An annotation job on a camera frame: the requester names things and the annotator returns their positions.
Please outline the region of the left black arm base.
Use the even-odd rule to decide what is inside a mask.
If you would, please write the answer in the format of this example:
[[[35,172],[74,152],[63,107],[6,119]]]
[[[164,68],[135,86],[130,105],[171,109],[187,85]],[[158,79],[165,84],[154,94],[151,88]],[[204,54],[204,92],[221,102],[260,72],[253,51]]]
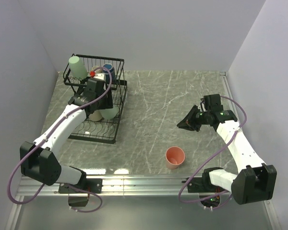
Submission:
[[[84,190],[84,193],[86,192],[92,192],[95,194],[100,194],[102,190],[102,183],[103,180],[101,178],[88,178],[86,181],[82,184],[75,184],[72,185],[72,187],[75,187],[76,189]],[[63,186],[59,186],[58,193],[59,194],[76,194],[80,193],[81,191],[75,190],[71,188],[69,185],[65,184]]]

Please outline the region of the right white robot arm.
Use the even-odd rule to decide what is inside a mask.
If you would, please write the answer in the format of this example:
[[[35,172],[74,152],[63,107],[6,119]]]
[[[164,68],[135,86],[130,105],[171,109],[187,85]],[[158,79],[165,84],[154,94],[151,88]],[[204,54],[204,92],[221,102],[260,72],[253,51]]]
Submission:
[[[257,155],[242,131],[246,122],[240,123],[233,111],[225,110],[222,99],[220,94],[205,95],[200,106],[194,105],[177,127],[198,132],[201,126],[210,126],[225,143],[195,174],[225,149],[233,157],[238,173],[229,173],[220,167],[205,169],[200,178],[195,175],[189,177],[179,194],[184,189],[189,193],[211,193],[211,196],[205,197],[209,199],[229,192],[239,205],[270,200],[276,183],[276,168],[267,165]]]

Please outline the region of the beige plastic cup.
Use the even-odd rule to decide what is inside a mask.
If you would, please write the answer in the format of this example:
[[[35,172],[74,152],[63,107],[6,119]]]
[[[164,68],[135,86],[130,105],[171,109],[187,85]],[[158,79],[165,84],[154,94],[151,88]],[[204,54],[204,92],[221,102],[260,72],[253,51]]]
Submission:
[[[100,120],[103,119],[103,116],[99,110],[96,110],[92,114],[90,114],[88,118],[93,122],[99,122]]]

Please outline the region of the olive ceramic mug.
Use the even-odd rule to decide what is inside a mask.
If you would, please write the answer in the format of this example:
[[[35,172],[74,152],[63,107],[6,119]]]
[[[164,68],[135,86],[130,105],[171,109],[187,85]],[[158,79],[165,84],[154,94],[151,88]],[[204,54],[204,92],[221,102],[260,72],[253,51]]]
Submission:
[[[102,69],[100,68],[100,66],[93,66],[91,68],[91,71],[95,72],[95,73],[101,73]]]

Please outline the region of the dark blue glazed mug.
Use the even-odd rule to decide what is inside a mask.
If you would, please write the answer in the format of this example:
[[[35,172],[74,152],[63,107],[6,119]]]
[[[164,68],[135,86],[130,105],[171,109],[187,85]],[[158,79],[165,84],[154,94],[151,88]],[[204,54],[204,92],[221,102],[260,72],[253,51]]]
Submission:
[[[112,79],[112,83],[116,81],[115,69],[111,63],[105,63],[103,65],[103,73],[106,77],[106,83],[109,83],[110,79]]]

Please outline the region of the pink plastic cup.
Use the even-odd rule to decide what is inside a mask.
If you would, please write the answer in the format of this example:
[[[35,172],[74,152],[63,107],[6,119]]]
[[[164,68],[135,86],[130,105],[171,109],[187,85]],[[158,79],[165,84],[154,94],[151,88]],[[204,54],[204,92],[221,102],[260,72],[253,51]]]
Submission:
[[[170,147],[166,154],[166,167],[170,170],[178,168],[185,161],[185,153],[180,147]]]

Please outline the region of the small green plastic cup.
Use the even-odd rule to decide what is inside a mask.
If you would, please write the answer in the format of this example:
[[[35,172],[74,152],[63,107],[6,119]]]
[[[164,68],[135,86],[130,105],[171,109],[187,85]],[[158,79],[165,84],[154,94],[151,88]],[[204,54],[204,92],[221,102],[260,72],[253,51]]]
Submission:
[[[78,56],[72,56],[69,58],[69,66],[70,66],[72,75],[75,78],[83,80],[87,77],[88,71]]]

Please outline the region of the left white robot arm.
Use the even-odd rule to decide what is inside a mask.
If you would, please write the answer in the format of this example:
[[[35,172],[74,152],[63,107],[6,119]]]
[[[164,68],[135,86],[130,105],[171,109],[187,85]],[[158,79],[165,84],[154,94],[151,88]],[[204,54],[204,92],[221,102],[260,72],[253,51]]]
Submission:
[[[57,155],[71,133],[96,110],[112,108],[111,90],[104,74],[88,78],[86,87],[76,93],[62,114],[34,142],[20,147],[21,173],[45,185],[70,184],[77,193],[87,187],[85,173],[71,166],[62,166]]]

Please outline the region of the large green plastic cup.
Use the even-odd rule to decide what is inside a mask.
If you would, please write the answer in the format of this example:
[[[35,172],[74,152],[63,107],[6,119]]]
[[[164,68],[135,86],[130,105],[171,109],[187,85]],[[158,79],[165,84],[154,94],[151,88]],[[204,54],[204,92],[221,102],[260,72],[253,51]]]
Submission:
[[[117,106],[113,106],[113,108],[103,109],[99,111],[104,119],[110,120],[113,119],[119,113],[119,108]]]

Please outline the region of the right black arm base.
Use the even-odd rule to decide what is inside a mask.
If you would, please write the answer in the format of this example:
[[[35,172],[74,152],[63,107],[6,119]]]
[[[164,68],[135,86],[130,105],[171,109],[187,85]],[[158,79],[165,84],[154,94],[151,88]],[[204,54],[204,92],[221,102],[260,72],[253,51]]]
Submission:
[[[209,189],[205,187],[202,177],[194,177],[187,184],[188,193],[207,193]]]

